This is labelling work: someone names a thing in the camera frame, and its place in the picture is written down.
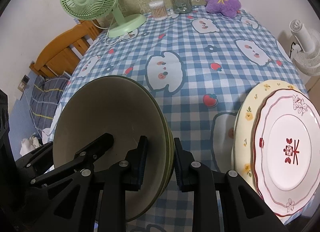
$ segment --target blue gingham tablecloth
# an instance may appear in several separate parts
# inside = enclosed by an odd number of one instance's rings
[[[94,79],[127,76],[154,96],[183,149],[217,170],[210,136],[217,114],[236,114],[250,90],[268,79],[287,81],[306,94],[274,36],[243,10],[234,19],[208,14],[204,6],[195,6],[190,14],[171,13],[160,22],[150,14],[147,17],[130,40],[106,46],[106,32],[99,35],[74,71],[60,109]],[[107,43],[116,40],[107,39]],[[54,117],[51,140],[60,113]],[[127,230],[191,231],[192,215],[193,193],[179,192],[173,175],[151,209],[128,223]]]

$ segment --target cotton swab container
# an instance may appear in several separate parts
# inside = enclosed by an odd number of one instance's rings
[[[161,21],[168,18],[167,9],[163,0],[156,0],[149,3],[151,14],[155,21]]]

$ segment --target white fan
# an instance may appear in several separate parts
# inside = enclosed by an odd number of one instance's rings
[[[302,48],[294,58],[295,65],[308,76],[320,75],[320,33],[297,19],[290,22],[290,29]]]

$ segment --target fan base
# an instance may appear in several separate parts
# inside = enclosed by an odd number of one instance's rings
[[[109,37],[118,37],[122,35],[126,35],[129,32],[137,29],[138,27],[142,26],[146,21],[147,18],[141,14],[134,14],[124,18],[126,23],[121,24],[120,26],[118,23],[114,23],[111,25],[109,29]]]

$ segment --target power outlet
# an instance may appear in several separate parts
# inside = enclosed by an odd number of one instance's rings
[[[21,92],[24,92],[24,89],[27,85],[24,84],[23,82],[20,82],[19,86],[18,86],[18,90],[21,91]]]

